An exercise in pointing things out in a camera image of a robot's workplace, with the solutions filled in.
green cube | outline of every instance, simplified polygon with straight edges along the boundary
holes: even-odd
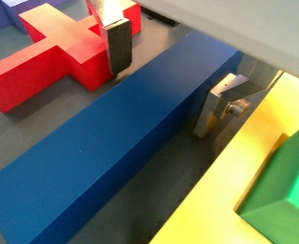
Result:
[[[273,243],[299,243],[299,132],[275,151],[238,214]]]

yellow block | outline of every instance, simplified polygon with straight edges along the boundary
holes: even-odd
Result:
[[[283,135],[299,130],[299,79],[284,74],[150,244],[271,243],[234,209]]]

gray floor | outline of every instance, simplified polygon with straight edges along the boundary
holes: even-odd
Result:
[[[86,15],[84,0],[69,0],[58,9],[76,20]],[[133,37],[133,64],[117,79],[89,92],[68,76],[8,114],[0,112],[0,170],[189,31],[142,15],[142,32]],[[1,30],[0,60],[30,44],[28,35],[16,27]],[[250,97],[254,104],[261,97],[262,94]],[[248,114],[240,120],[225,119],[204,139],[193,136],[194,120],[190,121],[69,244],[148,243],[246,117]],[[0,234],[1,243],[6,242]]]

red block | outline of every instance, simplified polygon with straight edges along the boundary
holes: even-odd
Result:
[[[124,1],[132,33],[141,30],[140,6]],[[113,74],[92,16],[76,22],[44,4],[20,14],[34,44],[0,61],[0,111],[8,112],[66,75],[93,91]]]

green block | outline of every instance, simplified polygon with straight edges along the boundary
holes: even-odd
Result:
[[[273,243],[299,243],[299,132],[275,151],[237,213]]]

